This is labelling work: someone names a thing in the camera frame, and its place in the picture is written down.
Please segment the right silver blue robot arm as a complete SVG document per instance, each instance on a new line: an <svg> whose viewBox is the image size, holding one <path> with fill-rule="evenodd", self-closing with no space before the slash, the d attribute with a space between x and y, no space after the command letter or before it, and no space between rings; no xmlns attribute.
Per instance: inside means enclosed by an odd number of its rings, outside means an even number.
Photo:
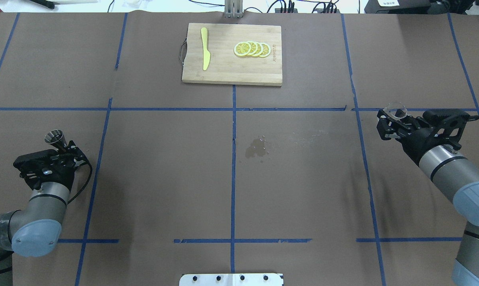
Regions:
<svg viewBox="0 0 479 286"><path fill-rule="evenodd" d="M479 168L460 152L466 124L479 120L479 115L448 108L410 116L405 108L386 107L377 118L380 138L401 143L405 154L467 220L452 281L479 286Z"/></svg>

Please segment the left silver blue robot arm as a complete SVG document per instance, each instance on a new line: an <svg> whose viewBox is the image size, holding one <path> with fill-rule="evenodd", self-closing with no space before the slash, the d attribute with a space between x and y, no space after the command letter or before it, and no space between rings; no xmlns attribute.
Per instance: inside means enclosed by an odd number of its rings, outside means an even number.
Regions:
<svg viewBox="0 0 479 286"><path fill-rule="evenodd" d="M76 171L91 163L73 141L46 142L51 149L21 155L13 163L32 194L24 210L0 214L0 286L13 284L13 254L41 257L54 250L68 205L90 181L71 196Z"/></svg>

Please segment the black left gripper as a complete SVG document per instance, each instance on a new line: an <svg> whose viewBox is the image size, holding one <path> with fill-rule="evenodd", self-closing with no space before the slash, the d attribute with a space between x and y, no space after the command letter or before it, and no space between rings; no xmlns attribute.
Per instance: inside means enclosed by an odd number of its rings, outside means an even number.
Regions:
<svg viewBox="0 0 479 286"><path fill-rule="evenodd" d="M89 164L89 159L83 151L76 146L74 141L69 141L66 151L56 150L52 156L52 162L56 170L55 178L48 182L60 183L68 190L72 189L75 172L79 167Z"/></svg>

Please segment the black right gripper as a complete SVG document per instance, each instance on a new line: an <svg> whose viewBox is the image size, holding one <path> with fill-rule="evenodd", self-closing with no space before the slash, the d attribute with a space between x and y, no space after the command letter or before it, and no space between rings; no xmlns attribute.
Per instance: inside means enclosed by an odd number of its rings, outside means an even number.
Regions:
<svg viewBox="0 0 479 286"><path fill-rule="evenodd" d="M405 154L419 165L423 155L430 150L424 146L424 141L430 134L429 124L422 117L409 114L398 120L387 116L383 109L378 111L377 118L380 138L383 141L395 139L401 144Z"/></svg>

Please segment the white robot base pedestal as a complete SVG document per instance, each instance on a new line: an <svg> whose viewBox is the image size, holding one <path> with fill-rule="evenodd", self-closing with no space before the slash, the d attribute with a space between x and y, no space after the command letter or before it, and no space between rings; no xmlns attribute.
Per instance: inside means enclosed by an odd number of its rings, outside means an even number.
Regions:
<svg viewBox="0 0 479 286"><path fill-rule="evenodd" d="M180 286L283 286L284 278L278 273L215 273L185 274Z"/></svg>

